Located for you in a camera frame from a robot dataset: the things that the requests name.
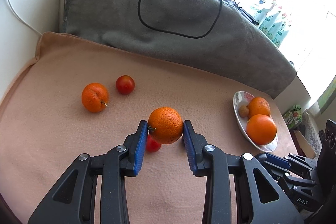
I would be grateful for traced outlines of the large smooth orange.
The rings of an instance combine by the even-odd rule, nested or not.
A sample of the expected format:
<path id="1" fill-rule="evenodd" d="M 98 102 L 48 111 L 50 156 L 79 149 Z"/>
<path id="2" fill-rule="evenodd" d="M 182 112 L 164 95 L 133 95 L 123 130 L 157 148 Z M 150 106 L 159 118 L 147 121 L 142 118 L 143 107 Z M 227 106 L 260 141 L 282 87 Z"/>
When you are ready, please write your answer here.
<path id="1" fill-rule="evenodd" d="M 266 145 L 276 137 L 277 127 L 269 116 L 256 114 L 248 120 L 245 131 L 255 144 Z"/>

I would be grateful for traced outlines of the large rough orange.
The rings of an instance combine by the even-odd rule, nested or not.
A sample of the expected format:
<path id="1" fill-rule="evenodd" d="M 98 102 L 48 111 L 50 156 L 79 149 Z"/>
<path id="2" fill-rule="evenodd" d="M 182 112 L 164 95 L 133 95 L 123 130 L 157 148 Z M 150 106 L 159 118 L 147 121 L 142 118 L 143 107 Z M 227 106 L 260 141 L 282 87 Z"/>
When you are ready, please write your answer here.
<path id="1" fill-rule="evenodd" d="M 268 101 L 262 97 L 255 97 L 253 98 L 248 104 L 248 118 L 255 116 L 257 114 L 270 116 L 270 105 Z"/>

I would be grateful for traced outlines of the brown-green longan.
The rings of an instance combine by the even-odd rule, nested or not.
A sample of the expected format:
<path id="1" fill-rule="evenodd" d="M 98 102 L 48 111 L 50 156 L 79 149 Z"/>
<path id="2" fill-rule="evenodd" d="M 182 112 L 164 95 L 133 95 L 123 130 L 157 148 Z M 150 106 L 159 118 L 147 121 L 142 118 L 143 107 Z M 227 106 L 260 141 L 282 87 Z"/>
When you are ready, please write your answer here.
<path id="1" fill-rule="evenodd" d="M 241 105 L 239 108 L 239 115 L 242 118 L 246 118 L 249 116 L 249 108 L 248 105 Z"/>

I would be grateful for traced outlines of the red cherry tomato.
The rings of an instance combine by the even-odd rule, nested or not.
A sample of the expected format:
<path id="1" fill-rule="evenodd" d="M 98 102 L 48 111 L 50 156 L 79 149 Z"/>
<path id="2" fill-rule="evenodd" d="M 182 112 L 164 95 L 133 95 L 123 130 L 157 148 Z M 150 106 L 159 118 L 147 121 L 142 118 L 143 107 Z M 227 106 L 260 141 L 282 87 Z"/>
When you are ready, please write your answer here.
<path id="1" fill-rule="evenodd" d="M 156 142 L 151 135 L 147 136 L 147 141 L 146 141 L 146 151 L 149 153 L 154 153 L 160 150 L 161 144 Z"/>
<path id="2" fill-rule="evenodd" d="M 135 89 L 134 79 L 132 79 L 128 75 L 120 76 L 116 80 L 116 89 L 119 93 L 121 93 L 123 95 L 128 95 L 128 94 L 132 93 Z"/>

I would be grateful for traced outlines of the small mandarin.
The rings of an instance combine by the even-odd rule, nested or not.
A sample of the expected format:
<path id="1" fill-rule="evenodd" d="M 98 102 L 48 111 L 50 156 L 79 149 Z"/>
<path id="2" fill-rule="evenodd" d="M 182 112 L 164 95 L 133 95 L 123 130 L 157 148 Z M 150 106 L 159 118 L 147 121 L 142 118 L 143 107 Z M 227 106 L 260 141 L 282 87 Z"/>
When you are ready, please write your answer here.
<path id="1" fill-rule="evenodd" d="M 100 83 L 90 83 L 82 91 L 82 105 L 92 113 L 105 110 L 109 104 L 109 92 Z"/>
<path id="2" fill-rule="evenodd" d="M 183 133 L 183 121 L 177 110 L 160 107 L 152 111 L 147 121 L 151 137 L 160 144 L 172 144 Z"/>

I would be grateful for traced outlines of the floral white plate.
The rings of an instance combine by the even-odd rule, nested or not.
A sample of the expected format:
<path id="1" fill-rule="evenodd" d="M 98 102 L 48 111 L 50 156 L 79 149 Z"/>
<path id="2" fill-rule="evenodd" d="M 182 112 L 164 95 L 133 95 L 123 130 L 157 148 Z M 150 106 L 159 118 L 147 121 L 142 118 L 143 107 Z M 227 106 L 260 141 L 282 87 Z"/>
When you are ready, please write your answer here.
<path id="1" fill-rule="evenodd" d="M 278 145 L 278 135 L 276 134 L 275 138 L 266 145 L 258 145 L 256 144 L 246 133 L 246 127 L 248 123 L 248 118 L 242 118 L 239 114 L 239 109 L 241 106 L 248 105 L 250 101 L 254 98 L 254 96 L 248 92 L 245 91 L 237 91 L 232 99 L 232 104 L 234 108 L 234 113 L 236 116 L 236 121 L 238 124 L 238 128 L 240 129 L 242 135 L 259 151 L 262 152 L 273 152 L 276 150 Z"/>

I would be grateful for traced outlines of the pink blanket table cover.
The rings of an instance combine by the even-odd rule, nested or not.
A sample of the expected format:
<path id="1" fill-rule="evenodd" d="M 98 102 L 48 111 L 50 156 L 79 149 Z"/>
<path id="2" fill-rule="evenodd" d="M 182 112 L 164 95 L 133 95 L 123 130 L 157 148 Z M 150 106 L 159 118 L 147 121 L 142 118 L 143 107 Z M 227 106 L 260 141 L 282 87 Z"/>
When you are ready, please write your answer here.
<path id="1" fill-rule="evenodd" d="M 128 95 L 116 89 L 123 75 L 135 82 Z M 108 107 L 99 113 L 81 102 L 90 83 L 109 92 Z M 163 106 L 177 110 L 224 152 L 257 154 L 236 122 L 232 99 L 237 91 L 261 96 L 211 73 L 48 32 L 1 103 L 1 195 L 26 223 L 76 157 L 101 155 L 122 144 L 141 120 Z"/>

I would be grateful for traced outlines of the green floral pouch packs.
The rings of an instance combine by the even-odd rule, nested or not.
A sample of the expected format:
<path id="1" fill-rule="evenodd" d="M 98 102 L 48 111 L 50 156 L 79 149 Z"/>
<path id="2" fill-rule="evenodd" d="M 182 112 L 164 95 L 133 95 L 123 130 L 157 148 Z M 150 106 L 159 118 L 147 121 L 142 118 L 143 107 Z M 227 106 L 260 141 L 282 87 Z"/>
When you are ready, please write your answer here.
<path id="1" fill-rule="evenodd" d="M 251 6 L 251 11 L 259 30 L 279 48 L 289 32 L 289 11 L 276 0 L 259 0 Z"/>

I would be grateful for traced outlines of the grey cushion blanket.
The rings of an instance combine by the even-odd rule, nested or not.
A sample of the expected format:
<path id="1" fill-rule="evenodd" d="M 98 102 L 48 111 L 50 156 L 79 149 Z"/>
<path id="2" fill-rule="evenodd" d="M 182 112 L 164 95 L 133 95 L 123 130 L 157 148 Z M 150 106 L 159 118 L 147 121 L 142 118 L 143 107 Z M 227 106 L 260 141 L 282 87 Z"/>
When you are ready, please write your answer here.
<path id="1" fill-rule="evenodd" d="M 222 0 L 65 0 L 63 32 L 202 69 L 277 97 L 296 71 Z"/>

